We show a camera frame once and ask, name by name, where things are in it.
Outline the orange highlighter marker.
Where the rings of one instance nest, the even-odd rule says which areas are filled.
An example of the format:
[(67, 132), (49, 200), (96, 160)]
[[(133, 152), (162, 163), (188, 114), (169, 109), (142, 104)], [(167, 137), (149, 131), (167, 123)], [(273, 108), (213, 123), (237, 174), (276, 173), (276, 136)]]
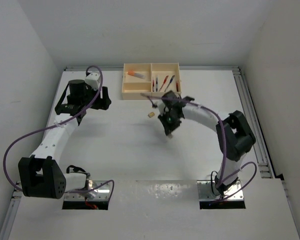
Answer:
[(138, 72), (135, 72), (135, 71), (128, 71), (127, 74), (129, 76), (136, 77), (136, 78), (139, 78), (139, 79), (145, 79), (146, 78), (146, 76), (144, 74), (141, 74), (141, 73), (138, 73)]

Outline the small tan eraser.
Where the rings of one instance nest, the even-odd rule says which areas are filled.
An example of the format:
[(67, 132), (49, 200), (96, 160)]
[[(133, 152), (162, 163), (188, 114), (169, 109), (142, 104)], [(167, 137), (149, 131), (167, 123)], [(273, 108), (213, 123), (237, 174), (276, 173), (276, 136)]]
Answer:
[(148, 114), (148, 117), (149, 118), (152, 118), (152, 117), (154, 117), (155, 116), (155, 113), (154, 112), (150, 112), (149, 114)]

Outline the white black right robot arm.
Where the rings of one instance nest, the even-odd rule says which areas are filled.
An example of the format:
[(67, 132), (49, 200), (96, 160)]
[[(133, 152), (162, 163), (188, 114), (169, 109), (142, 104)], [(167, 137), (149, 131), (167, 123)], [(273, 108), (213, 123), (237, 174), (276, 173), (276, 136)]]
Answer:
[(237, 179), (245, 155), (256, 143), (256, 137), (241, 111), (234, 111), (222, 119), (215, 111), (194, 102), (194, 98), (169, 91), (152, 107), (159, 112), (164, 133), (169, 136), (182, 123), (182, 119), (199, 123), (216, 133), (222, 161), (214, 182), (215, 189), (222, 195)]

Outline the red gel pen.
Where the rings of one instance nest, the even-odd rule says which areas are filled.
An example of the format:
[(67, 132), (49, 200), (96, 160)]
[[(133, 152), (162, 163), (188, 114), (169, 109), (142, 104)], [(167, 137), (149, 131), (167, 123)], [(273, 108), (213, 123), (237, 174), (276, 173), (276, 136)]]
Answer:
[(161, 86), (160, 86), (158, 92), (161, 92), (161, 91), (162, 91), (162, 89), (163, 89), (165, 83), (167, 82), (168, 77), (169, 77), (169, 75), (167, 75), (167, 76), (164, 78), (164, 80), (163, 80), (163, 82), (162, 82), (162, 84), (161, 84)]

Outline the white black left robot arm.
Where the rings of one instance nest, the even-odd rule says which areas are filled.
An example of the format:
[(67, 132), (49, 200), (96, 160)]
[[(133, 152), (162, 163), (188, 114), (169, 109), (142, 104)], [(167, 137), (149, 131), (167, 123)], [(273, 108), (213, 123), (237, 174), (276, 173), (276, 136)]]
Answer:
[(55, 106), (52, 128), (37, 149), (18, 163), (22, 192), (26, 197), (60, 199), (64, 193), (88, 191), (90, 174), (84, 170), (59, 167), (62, 152), (81, 124), (87, 109), (107, 110), (112, 101), (108, 88), (97, 73), (84, 80), (70, 80)]

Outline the blue gel pen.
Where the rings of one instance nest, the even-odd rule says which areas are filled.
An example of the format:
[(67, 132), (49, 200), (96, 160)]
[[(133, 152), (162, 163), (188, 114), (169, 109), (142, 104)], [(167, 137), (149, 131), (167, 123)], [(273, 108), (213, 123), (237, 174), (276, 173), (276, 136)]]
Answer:
[(170, 85), (172, 84), (174, 78), (175, 78), (175, 75), (172, 75), (172, 77), (171, 77), (171, 79), (169, 80), (168, 85), (166, 86), (164, 92), (167, 92), (167, 91), (168, 91), (168, 89), (169, 89)]

